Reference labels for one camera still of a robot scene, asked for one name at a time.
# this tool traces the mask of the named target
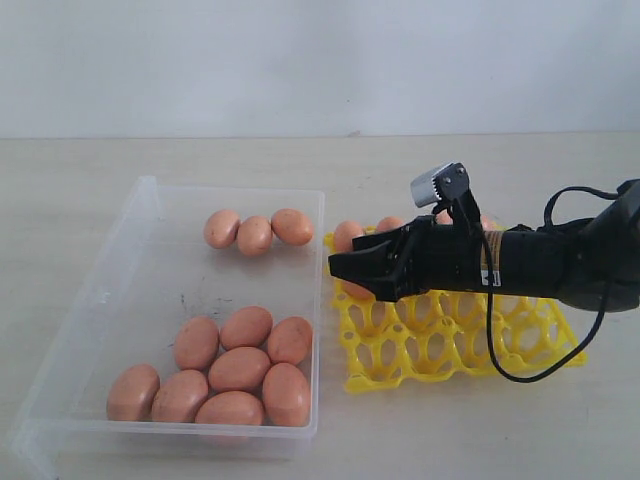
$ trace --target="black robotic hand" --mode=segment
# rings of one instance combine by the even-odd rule
[[[554,225],[558,197],[582,191],[614,202],[595,218]],[[450,163],[411,183],[415,204],[435,204],[431,215],[380,234],[353,239],[353,252],[329,257],[331,275],[370,290],[377,300],[395,302],[430,289],[488,293],[487,340],[494,366],[510,380],[531,383],[566,364],[593,339],[605,312],[640,304],[640,180],[616,193],[568,187],[544,211],[544,225],[518,225],[485,232],[469,189],[466,168]],[[452,225],[435,215],[447,210]],[[555,298],[572,307],[597,311],[585,340],[562,360],[533,377],[515,377],[499,365],[493,349],[493,294]]]

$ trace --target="table surface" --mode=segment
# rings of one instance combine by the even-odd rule
[[[613,190],[640,176],[640,134],[255,140],[0,141],[0,438],[27,394],[105,235],[140,175],[163,183],[311,188],[326,229],[346,218],[411,216],[409,181],[463,162],[481,208],[538,226],[566,185]],[[567,195],[556,219],[597,214]],[[593,315],[566,309],[577,334]],[[589,362],[533,385],[456,375],[361,396],[343,390],[335,314],[322,331],[320,422],[292,461],[114,458],[61,461],[61,478],[636,478],[640,471],[637,311],[611,314]],[[6,451],[2,478],[22,479]]]

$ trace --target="clear plastic container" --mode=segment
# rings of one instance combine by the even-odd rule
[[[235,245],[214,250],[204,242],[204,223],[218,209],[246,218],[283,207],[309,216],[311,243],[291,247],[274,238],[267,254],[246,258]],[[64,451],[290,458],[306,450],[318,424],[323,209],[317,191],[162,186],[140,178],[17,417],[11,450],[34,478],[55,479]],[[313,352],[301,365],[312,389],[307,426],[107,421],[107,394],[122,370],[150,363],[166,379],[177,371],[171,344],[182,323],[209,314],[223,325],[252,304],[268,308],[275,322],[290,315],[312,322]],[[207,441],[211,435],[249,441],[225,448]]]

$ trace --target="label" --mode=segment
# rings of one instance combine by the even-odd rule
[[[493,286],[500,287],[502,282],[500,281],[500,249],[502,248],[502,234],[504,232],[499,230],[485,231],[489,243],[489,250],[491,251],[491,260],[493,260]],[[482,285],[489,285],[489,264],[485,255],[484,245],[480,250],[480,279]]]

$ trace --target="yellow egg tray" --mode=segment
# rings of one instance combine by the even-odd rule
[[[333,233],[324,243],[335,252]],[[431,290],[386,303],[352,298],[341,280],[333,284],[332,306],[340,312],[340,343],[347,353],[347,392],[397,388],[409,378],[442,382],[455,372],[498,374],[487,350],[486,294]],[[544,369],[578,344],[553,300],[494,295],[493,307],[496,355],[511,373]],[[582,352],[567,366],[586,362]]]

